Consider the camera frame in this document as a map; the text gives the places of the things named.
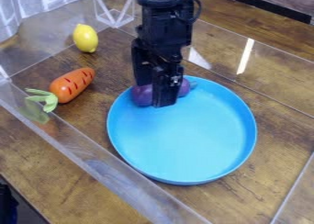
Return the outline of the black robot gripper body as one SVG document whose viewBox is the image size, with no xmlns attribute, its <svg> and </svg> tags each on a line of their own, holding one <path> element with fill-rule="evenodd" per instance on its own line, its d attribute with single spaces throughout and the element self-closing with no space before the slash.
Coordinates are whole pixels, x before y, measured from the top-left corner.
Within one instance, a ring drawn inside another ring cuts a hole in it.
<svg viewBox="0 0 314 224">
<path fill-rule="evenodd" d="M 134 40 L 134 65 L 179 63 L 191 43 L 195 0 L 138 0 L 142 23 Z"/>
</svg>

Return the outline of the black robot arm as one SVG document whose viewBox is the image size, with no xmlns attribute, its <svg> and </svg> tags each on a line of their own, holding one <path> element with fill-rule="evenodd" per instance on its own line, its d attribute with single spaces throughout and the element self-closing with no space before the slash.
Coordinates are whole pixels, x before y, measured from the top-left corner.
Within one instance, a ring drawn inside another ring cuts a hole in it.
<svg viewBox="0 0 314 224">
<path fill-rule="evenodd" d="M 132 70 L 138 86 L 152 85 L 152 105 L 174 105 L 184 68 L 182 48 L 191 43 L 194 13 L 199 0 L 138 0 L 142 23 L 131 43 Z"/>
</svg>

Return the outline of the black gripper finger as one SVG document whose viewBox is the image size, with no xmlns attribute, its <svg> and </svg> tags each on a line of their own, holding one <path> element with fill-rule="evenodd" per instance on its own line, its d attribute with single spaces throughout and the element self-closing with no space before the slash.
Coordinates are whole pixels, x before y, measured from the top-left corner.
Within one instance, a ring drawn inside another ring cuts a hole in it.
<svg viewBox="0 0 314 224">
<path fill-rule="evenodd" d="M 143 46 L 139 39 L 131 43 L 131 59 L 134 77 L 138 86 L 152 83 L 152 59 L 151 51 Z"/>
<path fill-rule="evenodd" d="M 154 68 L 152 72 L 152 105 L 171 106 L 176 102 L 184 68 L 179 63 L 166 62 Z"/>
</svg>

